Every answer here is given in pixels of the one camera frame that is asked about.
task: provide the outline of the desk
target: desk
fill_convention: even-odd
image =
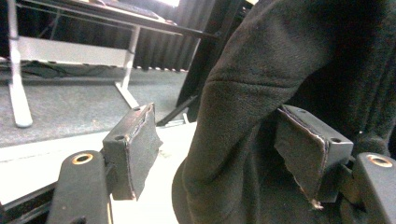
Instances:
[[[155,30],[172,35],[189,35],[209,41],[218,38],[211,34],[167,23],[164,19],[154,20],[120,9],[91,4],[78,0],[21,0],[20,7],[43,10],[38,7],[26,6],[24,3],[34,3],[37,6],[46,6],[61,11],[72,12],[77,18],[100,22],[109,25],[123,25],[132,30],[128,49],[110,49],[80,44],[65,43],[45,39],[37,39],[18,35],[16,0],[7,0],[9,50],[12,69],[12,82],[9,83],[12,108],[15,123],[18,127],[26,128],[32,125],[33,120],[21,82],[21,60],[43,60],[59,63],[86,63],[124,67],[126,72],[122,82],[115,85],[130,107],[138,106],[128,92],[128,83],[133,68],[134,54],[141,28]]]

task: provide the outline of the white metal frame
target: white metal frame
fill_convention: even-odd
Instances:
[[[127,50],[19,36],[15,0],[7,0],[7,3],[9,52],[12,69],[12,81],[9,82],[8,86],[15,123],[18,127],[27,128],[33,124],[32,115],[22,85],[21,60],[101,64],[124,67],[125,76],[122,82],[116,82],[115,85],[131,108],[139,106],[128,91],[128,84],[131,79],[131,72],[134,65],[134,55],[140,34],[140,26],[134,25],[130,45]]]

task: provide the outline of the white desk leg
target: white desk leg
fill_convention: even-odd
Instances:
[[[121,95],[125,99],[125,101],[128,103],[128,105],[131,108],[139,106],[137,101],[134,99],[134,97],[131,95],[131,93],[128,91],[128,84],[131,79],[131,72],[134,66],[134,55],[136,53],[136,45],[137,45],[137,40],[139,38],[139,33],[140,33],[140,26],[136,26],[131,35],[131,42],[129,43],[129,48],[125,57],[125,76],[124,79],[122,80],[121,83],[116,82],[116,87],[120,91]]]
[[[18,24],[15,0],[7,0],[9,26],[9,54],[11,58],[12,81],[9,83],[15,123],[20,128],[30,127],[33,123],[27,104],[21,78],[21,55],[18,51]]]

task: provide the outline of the black fleece jacket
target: black fleece jacket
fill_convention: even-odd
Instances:
[[[389,155],[396,114],[395,1],[261,0],[204,87],[174,181],[180,223],[336,223],[274,150],[276,109],[310,111],[363,151]]]

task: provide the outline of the table top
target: table top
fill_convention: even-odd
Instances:
[[[21,0],[21,3],[23,2],[34,3],[46,7],[54,7],[60,10],[74,12],[80,15],[90,16],[101,20],[119,22],[124,25],[138,25],[142,28],[155,30],[163,33],[187,35],[212,41],[216,41],[219,39],[215,35],[178,26],[166,22],[166,20],[162,18],[155,20],[150,17],[120,10],[114,7],[105,7],[80,0]]]

